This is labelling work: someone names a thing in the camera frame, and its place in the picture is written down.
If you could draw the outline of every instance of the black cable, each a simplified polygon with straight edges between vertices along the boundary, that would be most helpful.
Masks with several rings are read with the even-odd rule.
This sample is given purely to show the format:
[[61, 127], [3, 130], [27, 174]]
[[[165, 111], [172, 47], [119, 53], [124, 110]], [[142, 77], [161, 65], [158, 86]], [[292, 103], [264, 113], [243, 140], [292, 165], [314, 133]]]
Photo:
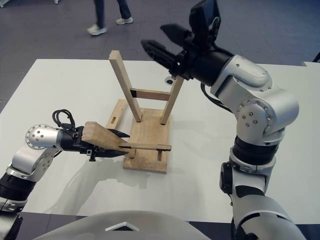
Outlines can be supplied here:
[[62, 153], [62, 151], [57, 151], [57, 152], [54, 154], [53, 158], [55, 158], [56, 156], [58, 156], [60, 153]]
[[[70, 120], [70, 123], [62, 123], [59, 120], [60, 113], [64, 113]], [[73, 136], [73, 132], [76, 130], [76, 123], [70, 111], [68, 111], [67, 109], [56, 110], [52, 113], [52, 119], [58, 125], [59, 128], [62, 128], [71, 137]]]
[[201, 87], [201, 91], [203, 92], [203, 94], [206, 96], [207, 99], [209, 99], [212, 103], [214, 103], [218, 107], [232, 113], [232, 111], [229, 108], [227, 108], [225, 105], [223, 105], [223, 103], [220, 100], [215, 99], [215, 98], [208, 95], [208, 93], [206, 92], [206, 89], [205, 89], [205, 85], [203, 83], [200, 84], [200, 87]]

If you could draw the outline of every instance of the gray floor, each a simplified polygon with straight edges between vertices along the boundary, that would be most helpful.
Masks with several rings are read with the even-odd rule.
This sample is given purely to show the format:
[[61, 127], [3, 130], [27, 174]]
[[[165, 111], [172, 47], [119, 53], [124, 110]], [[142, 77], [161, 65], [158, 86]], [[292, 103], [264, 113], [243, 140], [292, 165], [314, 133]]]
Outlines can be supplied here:
[[[0, 112], [36, 59], [150, 60], [141, 39], [156, 39], [177, 53], [159, 30], [188, 27], [199, 0], [127, 0], [134, 23], [117, 26], [117, 2], [105, 0], [108, 33], [91, 37], [92, 0], [11, 0], [0, 9]], [[301, 65], [320, 51], [319, 0], [218, 0], [222, 24], [217, 45], [262, 64]]]

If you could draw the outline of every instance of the person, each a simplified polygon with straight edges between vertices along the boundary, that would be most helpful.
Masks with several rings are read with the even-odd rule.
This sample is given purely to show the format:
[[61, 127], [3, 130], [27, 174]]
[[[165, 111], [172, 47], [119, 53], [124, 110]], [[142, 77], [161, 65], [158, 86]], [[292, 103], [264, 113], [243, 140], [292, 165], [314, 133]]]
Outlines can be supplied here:
[[[120, 8], [121, 18], [116, 20], [116, 24], [131, 24], [134, 19], [131, 16], [130, 9], [128, 7], [126, 0], [117, 0]], [[96, 24], [93, 24], [87, 29], [87, 31], [93, 35], [98, 36], [107, 32], [105, 26], [105, 1], [104, 0], [94, 0], [95, 13], [96, 13]]]

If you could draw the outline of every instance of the wooden stick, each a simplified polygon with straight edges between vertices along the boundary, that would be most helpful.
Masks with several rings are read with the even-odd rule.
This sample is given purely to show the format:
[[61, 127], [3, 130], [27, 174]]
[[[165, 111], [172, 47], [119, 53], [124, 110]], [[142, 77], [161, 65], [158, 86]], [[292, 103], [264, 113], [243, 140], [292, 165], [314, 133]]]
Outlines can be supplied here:
[[170, 145], [161, 144], [142, 144], [142, 143], [132, 143], [132, 142], [121, 142], [119, 147], [124, 149], [143, 149], [143, 150], [156, 150], [156, 151], [171, 151]]
[[119, 99], [113, 109], [109, 122], [107, 123], [105, 128], [117, 130], [127, 106], [128, 106], [127, 100]]
[[124, 62], [122, 61], [121, 55], [119, 51], [111, 51], [109, 60], [111, 63], [111, 66], [114, 70], [114, 73], [116, 75], [116, 78], [119, 81], [119, 84], [122, 88], [122, 91], [124, 93], [124, 96], [129, 104], [129, 107], [133, 113], [134, 119], [136, 122], [141, 122], [141, 110], [138, 104], [138, 101], [136, 98], [133, 98], [130, 92], [130, 89], [132, 88], [132, 85], [130, 83], [128, 73], [126, 71]]
[[107, 150], [128, 152], [126, 156], [129, 158], [134, 158], [136, 155], [135, 149], [123, 149], [119, 147], [120, 143], [126, 143], [126, 141], [95, 121], [87, 121], [85, 123], [81, 140]]
[[171, 110], [174, 107], [174, 104], [176, 102], [176, 99], [178, 97], [179, 91], [181, 89], [182, 84], [184, 83], [184, 79], [181, 76], [178, 76], [176, 80], [174, 81], [174, 84], [171, 88], [170, 92], [170, 98], [168, 102], [165, 105], [162, 118], [161, 118], [161, 124], [166, 124], [168, 121], [168, 118], [170, 116]]
[[166, 91], [153, 91], [145, 89], [130, 88], [131, 95], [134, 98], [139, 99], [153, 99], [160, 101], [168, 101], [170, 97], [170, 92]]

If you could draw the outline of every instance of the wooden leg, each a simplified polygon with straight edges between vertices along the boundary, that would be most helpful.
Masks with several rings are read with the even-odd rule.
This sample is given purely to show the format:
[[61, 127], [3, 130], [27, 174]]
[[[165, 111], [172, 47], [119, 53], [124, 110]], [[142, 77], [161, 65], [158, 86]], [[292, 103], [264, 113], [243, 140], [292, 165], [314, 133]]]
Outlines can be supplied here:
[[130, 83], [128, 73], [126, 71], [124, 62], [122, 61], [119, 51], [112, 51], [109, 56], [111, 66], [114, 70], [114, 73], [119, 81], [119, 84], [122, 88], [124, 96], [129, 104], [129, 107], [133, 113], [134, 119], [136, 122], [141, 122], [141, 110], [136, 98], [132, 97], [130, 89], [132, 85]]
[[119, 99], [116, 103], [112, 115], [105, 126], [106, 129], [115, 129], [118, 130], [119, 124], [121, 122], [121, 119], [124, 115], [124, 112], [128, 106], [127, 100], [125, 99]]
[[184, 79], [181, 76], [178, 76], [176, 80], [174, 81], [174, 85], [171, 88], [170, 97], [167, 101], [163, 115], [161, 118], [161, 124], [166, 124], [168, 121], [168, 118], [170, 116], [171, 110], [174, 107], [174, 104], [176, 102], [176, 99], [178, 97], [179, 91], [181, 89], [182, 84], [184, 83]]

